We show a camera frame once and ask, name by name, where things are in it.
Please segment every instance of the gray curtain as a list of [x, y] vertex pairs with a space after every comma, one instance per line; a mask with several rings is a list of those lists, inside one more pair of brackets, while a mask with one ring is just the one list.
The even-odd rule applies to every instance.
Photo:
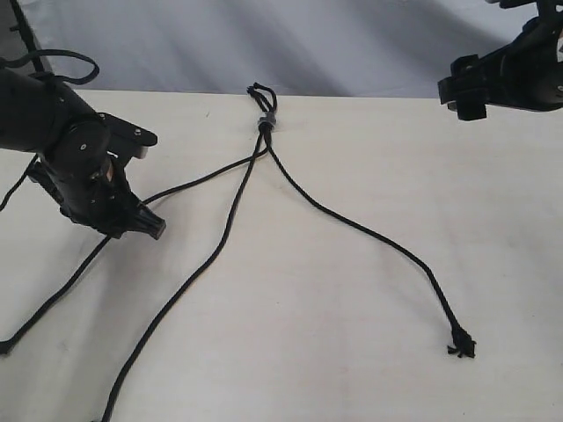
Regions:
[[[460, 55], [510, 42], [533, 7], [484, 0], [21, 0], [43, 47], [95, 58], [91, 88], [435, 97]], [[87, 68], [52, 61], [55, 71]]]

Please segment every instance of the white backdrop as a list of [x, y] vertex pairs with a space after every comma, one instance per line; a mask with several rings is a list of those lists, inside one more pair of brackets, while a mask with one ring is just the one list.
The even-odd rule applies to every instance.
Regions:
[[[43, 47], [95, 58], [91, 88], [435, 97], [460, 55], [510, 42], [534, 6], [484, 0], [20, 0]], [[58, 72], [84, 71], [66, 59]]]

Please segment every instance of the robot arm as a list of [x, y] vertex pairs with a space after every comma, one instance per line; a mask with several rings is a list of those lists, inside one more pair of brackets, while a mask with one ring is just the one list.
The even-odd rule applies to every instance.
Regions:
[[[81, 79], [42, 72], [21, 76], [8, 68], [38, 55], [71, 55], [94, 65]], [[99, 73], [91, 59], [40, 50], [23, 59], [0, 59], [0, 148], [36, 153], [28, 176], [73, 222], [119, 238], [126, 231], [160, 238], [165, 221], [131, 192], [125, 166], [156, 145], [154, 134], [109, 114], [96, 113], [65, 83], [85, 84]]]
[[491, 0], [508, 9], [537, 4], [538, 16], [510, 44], [479, 58], [460, 57], [438, 83], [440, 100], [460, 120], [486, 117], [486, 105], [536, 112], [563, 106], [563, 12], [561, 0]]

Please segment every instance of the table surface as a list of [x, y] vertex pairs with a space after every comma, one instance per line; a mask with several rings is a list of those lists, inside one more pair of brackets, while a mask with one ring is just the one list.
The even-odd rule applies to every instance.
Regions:
[[[252, 151], [244, 96], [82, 92], [159, 144], [128, 167], [142, 198]], [[131, 370], [114, 422], [563, 420], [563, 124], [436, 101], [281, 98], [274, 146], [310, 193], [426, 260], [475, 360], [423, 274], [311, 208], [257, 163], [221, 257]], [[0, 192], [28, 155], [2, 151]], [[154, 206], [160, 241], [111, 242], [77, 287], [0, 360], [0, 421], [99, 418], [150, 320], [215, 248], [244, 169]], [[0, 215], [8, 337], [101, 236], [25, 183]]]

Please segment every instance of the white table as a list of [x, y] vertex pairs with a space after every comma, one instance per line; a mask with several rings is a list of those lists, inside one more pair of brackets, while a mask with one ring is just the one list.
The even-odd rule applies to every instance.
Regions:
[[[153, 130], [133, 161], [142, 198], [249, 155], [247, 97], [84, 92]], [[561, 420], [563, 124], [435, 101], [281, 98], [274, 145], [317, 199], [435, 270], [475, 360], [446, 354], [428, 281], [389, 247], [325, 217], [270, 158], [230, 241], [132, 369], [114, 422]], [[2, 151], [0, 193], [28, 155]], [[156, 206], [162, 239], [111, 242], [71, 294], [0, 360], [0, 421], [99, 418], [149, 321], [209, 255], [243, 169]], [[0, 333], [11, 334], [99, 241], [25, 183], [0, 215]]]

